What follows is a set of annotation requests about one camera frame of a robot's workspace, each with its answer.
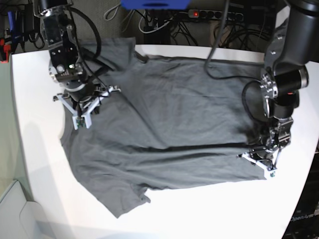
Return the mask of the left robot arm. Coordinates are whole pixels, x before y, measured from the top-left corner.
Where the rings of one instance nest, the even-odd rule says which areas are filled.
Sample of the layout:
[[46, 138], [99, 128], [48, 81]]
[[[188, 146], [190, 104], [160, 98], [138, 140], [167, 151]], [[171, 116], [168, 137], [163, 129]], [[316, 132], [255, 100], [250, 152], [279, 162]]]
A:
[[277, 12], [274, 32], [264, 57], [260, 90], [267, 118], [257, 147], [239, 155], [274, 175], [282, 149], [291, 142], [292, 114], [299, 90], [309, 84], [306, 64], [319, 43], [319, 2], [285, 0]]

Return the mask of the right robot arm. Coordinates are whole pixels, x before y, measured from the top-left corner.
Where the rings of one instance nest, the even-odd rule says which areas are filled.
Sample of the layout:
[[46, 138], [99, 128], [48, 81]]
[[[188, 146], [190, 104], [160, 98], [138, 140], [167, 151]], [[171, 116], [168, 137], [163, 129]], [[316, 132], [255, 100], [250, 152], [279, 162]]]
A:
[[[50, 55], [49, 73], [55, 81], [64, 86], [66, 97], [71, 99], [71, 109], [78, 116], [84, 107], [95, 100], [98, 91], [105, 85], [88, 66], [88, 60], [97, 60], [102, 50], [102, 40], [94, 22], [82, 11], [74, 8], [71, 0], [37, 0], [33, 11], [43, 24], [44, 39]], [[96, 40], [96, 51], [81, 47], [74, 14], [84, 19], [92, 29]]]

